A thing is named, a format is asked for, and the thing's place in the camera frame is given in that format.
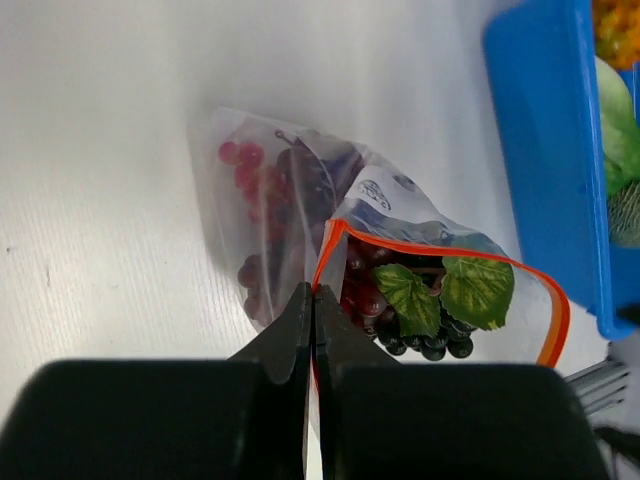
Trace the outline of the orange toy pineapple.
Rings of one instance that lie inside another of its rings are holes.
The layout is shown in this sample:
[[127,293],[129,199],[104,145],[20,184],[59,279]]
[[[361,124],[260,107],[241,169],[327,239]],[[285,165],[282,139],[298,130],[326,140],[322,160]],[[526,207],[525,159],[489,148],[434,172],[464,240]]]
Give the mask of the orange toy pineapple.
[[639,62],[639,0],[594,0],[596,55],[617,70]]

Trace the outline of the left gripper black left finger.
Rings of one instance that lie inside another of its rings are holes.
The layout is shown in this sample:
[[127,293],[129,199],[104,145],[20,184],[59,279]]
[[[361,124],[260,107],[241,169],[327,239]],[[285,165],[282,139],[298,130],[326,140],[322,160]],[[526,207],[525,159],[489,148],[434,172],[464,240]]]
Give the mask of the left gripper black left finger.
[[311,288],[226,360],[60,360],[1,431],[5,479],[301,479]]

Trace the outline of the red grape bunch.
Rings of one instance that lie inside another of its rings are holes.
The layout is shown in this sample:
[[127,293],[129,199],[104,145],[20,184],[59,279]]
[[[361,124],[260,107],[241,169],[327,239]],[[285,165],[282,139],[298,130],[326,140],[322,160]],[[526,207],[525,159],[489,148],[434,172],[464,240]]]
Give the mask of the red grape bunch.
[[269,164],[264,148],[255,142],[225,141],[217,155],[233,168],[235,187],[246,204],[250,222],[262,228],[269,241],[281,240],[292,212],[286,173]]

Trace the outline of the green cabbage toy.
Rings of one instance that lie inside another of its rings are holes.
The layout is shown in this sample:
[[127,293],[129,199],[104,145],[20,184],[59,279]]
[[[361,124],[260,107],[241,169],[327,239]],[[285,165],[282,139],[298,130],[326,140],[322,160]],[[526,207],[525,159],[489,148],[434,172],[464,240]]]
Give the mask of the green cabbage toy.
[[622,77],[595,57],[607,196],[639,179],[639,127]]

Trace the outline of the green cantaloupe melon toy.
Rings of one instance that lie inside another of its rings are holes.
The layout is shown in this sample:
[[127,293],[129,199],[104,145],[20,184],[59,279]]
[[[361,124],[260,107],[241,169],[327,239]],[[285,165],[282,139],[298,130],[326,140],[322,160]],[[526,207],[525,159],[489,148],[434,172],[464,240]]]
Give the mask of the green cantaloupe melon toy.
[[610,240],[623,248],[639,247],[639,181],[624,186],[608,200]]

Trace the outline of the blue plastic bin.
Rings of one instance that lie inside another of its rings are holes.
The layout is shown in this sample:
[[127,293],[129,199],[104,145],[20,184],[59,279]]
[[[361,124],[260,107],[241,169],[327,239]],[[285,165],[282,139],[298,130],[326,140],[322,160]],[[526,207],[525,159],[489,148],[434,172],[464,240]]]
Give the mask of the blue plastic bin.
[[609,341],[633,326],[639,253],[609,239],[591,5],[522,1],[483,45],[524,261],[594,315]]

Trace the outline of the clear zip bag orange zipper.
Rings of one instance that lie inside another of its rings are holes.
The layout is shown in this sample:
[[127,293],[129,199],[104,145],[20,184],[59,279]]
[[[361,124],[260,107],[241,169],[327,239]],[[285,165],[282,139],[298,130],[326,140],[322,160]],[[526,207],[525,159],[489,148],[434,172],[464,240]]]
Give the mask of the clear zip bag orange zipper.
[[[223,164],[217,152],[225,141],[252,141],[263,146],[267,156],[272,157],[283,145],[276,139],[277,130],[283,130],[292,137],[311,132],[327,135],[225,107],[197,117],[189,130],[193,158],[212,183],[208,202],[214,211],[215,258],[230,271],[242,306],[246,290],[240,286],[237,273],[256,243],[246,204],[235,187],[233,168]],[[495,332],[476,332],[473,335],[475,348],[470,357],[455,359],[446,356],[438,362],[555,367],[564,350],[570,323],[568,299],[560,286],[548,275],[511,259],[486,234],[441,214],[424,191],[392,162],[364,144],[351,143],[358,147],[365,165],[334,215],[326,222],[316,269],[312,279],[306,283],[330,288],[341,307],[350,236],[394,251],[396,259],[393,263],[410,267],[433,265],[437,257],[446,256],[478,257],[507,263],[515,274],[515,291],[506,326]],[[408,364],[436,363],[413,350],[393,356],[384,349],[376,335],[368,336],[364,330],[356,328],[394,360]]]

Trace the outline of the dark purple grape bunch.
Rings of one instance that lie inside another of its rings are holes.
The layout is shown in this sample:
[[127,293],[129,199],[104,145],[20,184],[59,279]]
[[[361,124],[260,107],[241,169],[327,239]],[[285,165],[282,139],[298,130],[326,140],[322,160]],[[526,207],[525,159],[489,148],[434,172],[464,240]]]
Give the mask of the dark purple grape bunch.
[[250,222],[256,246],[240,266],[237,279],[246,290],[243,308],[265,327],[280,315],[296,286],[312,279],[325,224],[334,215],[365,165],[355,144],[314,132],[295,137],[275,132],[283,145],[267,156],[286,173],[292,193],[290,223],[281,240],[269,241]]

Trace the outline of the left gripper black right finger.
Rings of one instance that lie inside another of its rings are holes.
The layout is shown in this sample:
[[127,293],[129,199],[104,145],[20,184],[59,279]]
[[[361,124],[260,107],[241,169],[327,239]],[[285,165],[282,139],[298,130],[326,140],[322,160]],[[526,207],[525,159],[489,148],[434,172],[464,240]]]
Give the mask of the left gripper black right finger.
[[604,479],[576,396],[526,364],[402,364],[314,295],[327,479]]

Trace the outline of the blue black grape bunch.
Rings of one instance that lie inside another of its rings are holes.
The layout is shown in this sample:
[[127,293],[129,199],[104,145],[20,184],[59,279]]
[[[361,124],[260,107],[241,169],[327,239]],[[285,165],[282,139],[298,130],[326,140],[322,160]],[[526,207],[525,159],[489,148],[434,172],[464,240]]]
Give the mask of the blue black grape bunch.
[[511,265],[467,256],[381,265],[373,279],[387,303],[377,317],[379,342],[393,356],[413,350],[432,362],[470,357],[476,332],[506,326],[515,291]]

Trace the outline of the aluminium rail frame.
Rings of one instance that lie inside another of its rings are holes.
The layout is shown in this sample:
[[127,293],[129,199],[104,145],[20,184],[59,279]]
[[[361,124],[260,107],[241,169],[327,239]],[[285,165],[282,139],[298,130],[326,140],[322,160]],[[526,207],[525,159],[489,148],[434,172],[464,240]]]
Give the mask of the aluminium rail frame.
[[625,400],[629,368],[612,358],[591,365],[566,378],[587,416],[617,408]]

